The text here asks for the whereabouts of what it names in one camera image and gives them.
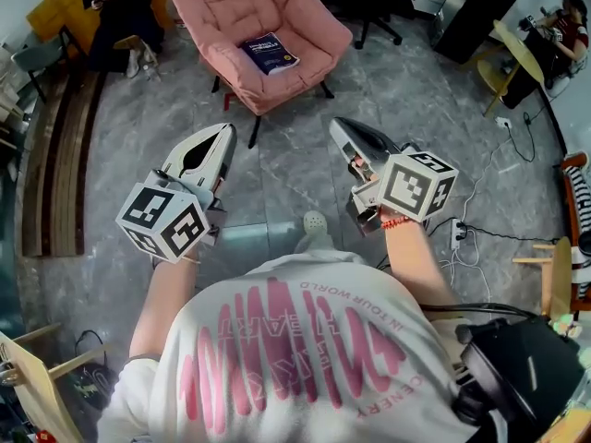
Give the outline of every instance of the shoe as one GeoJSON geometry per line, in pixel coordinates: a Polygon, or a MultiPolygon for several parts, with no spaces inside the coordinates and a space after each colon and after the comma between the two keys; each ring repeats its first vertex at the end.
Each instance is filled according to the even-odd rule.
{"type": "Polygon", "coordinates": [[[129,62],[127,63],[127,71],[126,76],[127,78],[134,78],[139,72],[139,51],[137,49],[132,49],[129,51],[129,62]]]}
{"type": "Polygon", "coordinates": [[[17,164],[15,163],[15,160],[11,160],[7,165],[6,165],[6,170],[8,171],[8,175],[10,176],[10,180],[12,182],[17,182],[17,178],[18,178],[18,169],[17,169],[17,164]]]}
{"type": "Polygon", "coordinates": [[[148,51],[147,49],[144,50],[143,60],[146,64],[153,64],[156,62],[156,58],[154,57],[152,51],[148,51]]]}
{"type": "Polygon", "coordinates": [[[313,236],[319,233],[328,233],[329,224],[326,222],[326,217],[319,211],[311,210],[304,215],[304,231],[308,236],[313,236]]]}

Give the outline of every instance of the book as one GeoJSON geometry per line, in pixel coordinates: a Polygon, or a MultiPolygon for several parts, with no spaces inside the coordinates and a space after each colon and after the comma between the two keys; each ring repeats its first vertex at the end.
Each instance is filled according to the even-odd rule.
{"type": "Polygon", "coordinates": [[[240,48],[267,76],[278,74],[299,64],[299,57],[287,51],[277,35],[272,32],[254,40],[245,41],[240,44],[240,48]]]}

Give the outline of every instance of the electrical outlet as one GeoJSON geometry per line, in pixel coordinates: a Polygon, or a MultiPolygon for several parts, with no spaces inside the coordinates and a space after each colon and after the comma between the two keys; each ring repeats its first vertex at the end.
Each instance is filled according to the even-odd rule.
{"type": "Polygon", "coordinates": [[[452,220],[452,251],[455,251],[460,247],[460,239],[464,237],[464,228],[460,225],[462,222],[460,219],[454,218],[452,220]]]}

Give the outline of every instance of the black office chair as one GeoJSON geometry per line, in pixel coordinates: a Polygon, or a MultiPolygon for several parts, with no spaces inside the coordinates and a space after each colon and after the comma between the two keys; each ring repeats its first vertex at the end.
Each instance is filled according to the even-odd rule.
{"type": "Polygon", "coordinates": [[[361,40],[355,42],[356,49],[363,49],[363,44],[368,36],[369,23],[382,28],[391,34],[393,42],[397,46],[402,43],[403,37],[390,28],[384,19],[389,20],[390,14],[399,15],[404,18],[413,19],[415,17],[414,0],[341,0],[340,6],[344,13],[338,17],[363,20],[363,31],[361,40]]]}

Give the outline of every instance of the office chair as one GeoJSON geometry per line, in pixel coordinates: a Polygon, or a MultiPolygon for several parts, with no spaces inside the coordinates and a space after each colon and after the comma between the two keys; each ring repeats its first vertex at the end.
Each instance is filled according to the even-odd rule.
{"type": "Polygon", "coordinates": [[[383,20],[390,17],[391,13],[404,18],[412,19],[415,17],[414,0],[341,0],[340,5],[344,8],[344,13],[340,16],[347,18],[359,18],[363,20],[363,31],[361,40],[355,42],[356,49],[363,49],[363,45],[368,36],[369,23],[382,28],[391,34],[395,45],[400,45],[403,37],[388,26],[383,20]]]}
{"type": "Polygon", "coordinates": [[[78,44],[78,41],[67,27],[63,27],[51,40],[42,42],[35,46],[26,47],[12,54],[12,61],[17,67],[29,74],[30,81],[39,93],[43,103],[47,102],[47,97],[43,93],[39,82],[35,78],[35,72],[53,66],[61,60],[66,61],[67,71],[70,76],[73,75],[73,69],[70,57],[67,53],[67,46],[72,44],[82,57],[84,51],[78,44]]]}

